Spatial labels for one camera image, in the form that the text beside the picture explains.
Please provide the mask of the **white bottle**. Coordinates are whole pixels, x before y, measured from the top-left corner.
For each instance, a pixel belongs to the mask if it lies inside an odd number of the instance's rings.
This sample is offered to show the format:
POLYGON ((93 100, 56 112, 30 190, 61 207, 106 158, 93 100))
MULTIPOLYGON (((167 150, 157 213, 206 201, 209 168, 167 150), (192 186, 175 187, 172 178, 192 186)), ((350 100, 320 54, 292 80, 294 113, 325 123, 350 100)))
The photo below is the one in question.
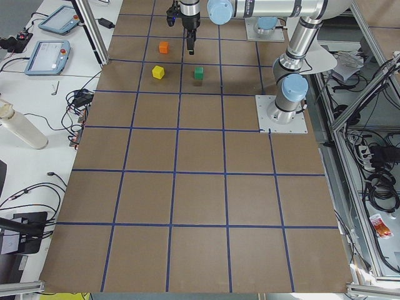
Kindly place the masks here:
POLYGON ((33 149, 44 149, 48 138, 13 105, 1 99, 1 124, 33 149))

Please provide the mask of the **upper teach pendant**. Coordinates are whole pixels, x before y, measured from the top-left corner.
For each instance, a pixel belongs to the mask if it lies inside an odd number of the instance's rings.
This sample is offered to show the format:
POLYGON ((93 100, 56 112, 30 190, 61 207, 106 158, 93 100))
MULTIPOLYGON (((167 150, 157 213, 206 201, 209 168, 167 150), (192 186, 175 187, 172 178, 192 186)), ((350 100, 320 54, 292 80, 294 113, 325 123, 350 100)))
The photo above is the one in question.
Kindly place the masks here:
POLYGON ((72 6, 60 6, 44 19, 38 27, 44 31, 65 35, 79 24, 80 20, 72 6))

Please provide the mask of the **black device with red button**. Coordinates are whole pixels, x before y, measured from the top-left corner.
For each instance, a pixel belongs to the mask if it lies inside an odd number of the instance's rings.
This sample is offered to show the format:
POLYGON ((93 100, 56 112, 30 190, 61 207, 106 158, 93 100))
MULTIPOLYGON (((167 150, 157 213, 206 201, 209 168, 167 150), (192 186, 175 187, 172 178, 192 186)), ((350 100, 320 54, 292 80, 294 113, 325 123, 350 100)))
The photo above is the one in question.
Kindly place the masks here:
POLYGON ((16 37, 10 36, 7 39, 1 38, 1 49, 5 49, 9 53, 22 53, 32 37, 33 33, 21 31, 16 37))

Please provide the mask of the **hex key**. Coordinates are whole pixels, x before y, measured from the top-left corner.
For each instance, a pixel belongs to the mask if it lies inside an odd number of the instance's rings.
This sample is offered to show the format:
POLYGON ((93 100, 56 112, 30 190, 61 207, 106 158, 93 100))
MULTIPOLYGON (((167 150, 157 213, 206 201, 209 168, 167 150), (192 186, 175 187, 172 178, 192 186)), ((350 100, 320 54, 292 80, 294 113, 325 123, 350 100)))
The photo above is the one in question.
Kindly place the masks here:
POLYGON ((51 92, 52 96, 55 96, 58 93, 59 84, 60 84, 60 81, 57 81, 56 84, 52 85, 52 92, 51 92))

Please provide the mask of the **black power adapter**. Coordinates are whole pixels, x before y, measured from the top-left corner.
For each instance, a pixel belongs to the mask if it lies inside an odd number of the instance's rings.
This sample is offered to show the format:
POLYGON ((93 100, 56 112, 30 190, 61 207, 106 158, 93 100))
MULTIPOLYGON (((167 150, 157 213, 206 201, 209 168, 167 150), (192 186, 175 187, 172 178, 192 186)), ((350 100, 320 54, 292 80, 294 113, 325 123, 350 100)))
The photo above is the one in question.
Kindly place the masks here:
POLYGON ((103 17, 99 18, 97 21, 101 26, 103 26, 105 28, 108 28, 108 29, 115 28, 115 24, 112 21, 110 21, 108 19, 104 19, 103 17))

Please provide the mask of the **teach pendant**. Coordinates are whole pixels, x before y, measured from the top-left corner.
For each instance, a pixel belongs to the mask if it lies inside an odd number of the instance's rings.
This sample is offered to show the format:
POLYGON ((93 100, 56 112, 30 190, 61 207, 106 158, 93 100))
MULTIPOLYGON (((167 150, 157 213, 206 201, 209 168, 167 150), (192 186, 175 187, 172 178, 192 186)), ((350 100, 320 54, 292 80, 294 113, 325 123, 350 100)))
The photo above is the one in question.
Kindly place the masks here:
POLYGON ((80 20, 72 6, 60 6, 44 19, 38 27, 44 31, 65 35, 79 24, 80 20))
POLYGON ((25 75, 59 75, 68 61, 70 50, 67 40, 38 41, 24 70, 25 75))

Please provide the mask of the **yellow wooden block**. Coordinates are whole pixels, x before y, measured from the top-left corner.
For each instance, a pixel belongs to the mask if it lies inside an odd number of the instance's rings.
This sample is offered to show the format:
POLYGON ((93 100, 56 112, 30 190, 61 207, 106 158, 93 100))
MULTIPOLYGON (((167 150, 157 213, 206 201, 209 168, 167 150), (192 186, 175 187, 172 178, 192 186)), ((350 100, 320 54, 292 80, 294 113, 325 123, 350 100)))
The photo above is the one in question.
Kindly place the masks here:
POLYGON ((152 68, 152 76, 158 80, 161 80, 165 75, 165 70, 162 66, 154 66, 152 68))

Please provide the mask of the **green wooden block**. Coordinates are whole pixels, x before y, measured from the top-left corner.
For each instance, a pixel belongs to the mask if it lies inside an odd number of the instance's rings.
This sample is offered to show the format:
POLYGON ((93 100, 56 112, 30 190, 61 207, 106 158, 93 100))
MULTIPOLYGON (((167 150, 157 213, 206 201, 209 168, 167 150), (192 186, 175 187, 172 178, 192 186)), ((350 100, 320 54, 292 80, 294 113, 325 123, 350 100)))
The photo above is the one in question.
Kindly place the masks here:
POLYGON ((194 79, 195 80, 203 80, 204 79, 204 68, 203 67, 195 67, 194 68, 194 79))

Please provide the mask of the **orange wooden block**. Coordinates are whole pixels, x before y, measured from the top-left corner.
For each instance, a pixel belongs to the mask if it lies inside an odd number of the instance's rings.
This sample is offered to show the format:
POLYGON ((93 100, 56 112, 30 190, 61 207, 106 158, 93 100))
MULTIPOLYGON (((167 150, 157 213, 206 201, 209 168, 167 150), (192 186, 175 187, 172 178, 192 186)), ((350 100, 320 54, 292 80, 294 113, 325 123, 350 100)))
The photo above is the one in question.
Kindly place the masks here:
POLYGON ((160 54, 168 54, 170 50, 170 45, 167 41, 161 41, 159 43, 159 53, 160 54))

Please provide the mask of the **white power strip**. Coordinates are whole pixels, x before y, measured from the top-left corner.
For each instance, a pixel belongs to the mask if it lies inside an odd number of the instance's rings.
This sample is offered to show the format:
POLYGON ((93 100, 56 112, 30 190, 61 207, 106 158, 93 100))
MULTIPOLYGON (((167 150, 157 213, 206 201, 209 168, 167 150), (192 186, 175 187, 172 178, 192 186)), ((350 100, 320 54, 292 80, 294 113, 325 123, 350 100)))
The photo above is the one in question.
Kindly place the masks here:
POLYGON ((356 146, 357 159, 364 170, 374 172, 375 168, 372 165, 373 155, 367 145, 358 144, 356 146))

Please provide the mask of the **red snack packet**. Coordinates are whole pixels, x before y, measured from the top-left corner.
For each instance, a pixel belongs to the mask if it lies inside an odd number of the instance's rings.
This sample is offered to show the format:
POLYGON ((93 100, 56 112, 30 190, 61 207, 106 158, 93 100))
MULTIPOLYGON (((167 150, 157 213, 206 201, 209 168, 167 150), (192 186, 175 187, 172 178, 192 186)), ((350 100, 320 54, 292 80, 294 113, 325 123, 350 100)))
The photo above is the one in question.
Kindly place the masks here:
POLYGON ((392 231, 387 227, 380 214, 370 216, 369 220, 380 238, 388 239, 393 236, 392 231))

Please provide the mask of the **aluminium frame post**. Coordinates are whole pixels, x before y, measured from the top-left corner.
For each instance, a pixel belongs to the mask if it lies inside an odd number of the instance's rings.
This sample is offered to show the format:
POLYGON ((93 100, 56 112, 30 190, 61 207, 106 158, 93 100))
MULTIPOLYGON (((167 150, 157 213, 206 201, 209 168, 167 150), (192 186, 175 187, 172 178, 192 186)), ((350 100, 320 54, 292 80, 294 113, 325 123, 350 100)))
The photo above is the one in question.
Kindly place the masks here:
POLYGON ((101 66, 107 65, 109 63, 109 54, 96 23, 89 1, 71 0, 71 3, 83 26, 84 32, 86 33, 86 37, 88 38, 97 62, 101 66))

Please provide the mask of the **lower teach pendant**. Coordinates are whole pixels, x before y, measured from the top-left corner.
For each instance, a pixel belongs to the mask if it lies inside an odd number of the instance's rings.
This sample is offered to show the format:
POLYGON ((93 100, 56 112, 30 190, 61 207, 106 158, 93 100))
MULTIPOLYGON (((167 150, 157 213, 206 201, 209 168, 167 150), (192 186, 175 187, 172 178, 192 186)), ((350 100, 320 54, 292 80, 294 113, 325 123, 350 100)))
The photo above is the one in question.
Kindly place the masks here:
POLYGON ((25 75, 59 75, 68 61, 70 50, 67 40, 38 41, 24 70, 25 75))

